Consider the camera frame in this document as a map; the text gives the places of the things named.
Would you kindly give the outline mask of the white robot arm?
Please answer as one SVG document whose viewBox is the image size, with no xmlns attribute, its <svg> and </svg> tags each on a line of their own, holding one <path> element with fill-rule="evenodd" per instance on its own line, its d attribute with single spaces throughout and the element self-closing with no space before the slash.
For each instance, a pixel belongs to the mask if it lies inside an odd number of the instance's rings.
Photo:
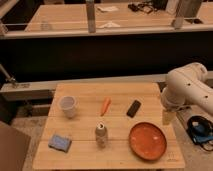
<svg viewBox="0 0 213 171">
<path fill-rule="evenodd" d="M 162 123 L 169 125 L 186 101 L 199 106 L 213 116 L 213 89 L 205 84 L 208 71 L 198 62 L 175 68 L 166 74 L 166 86 L 160 99 Z"/>
</svg>

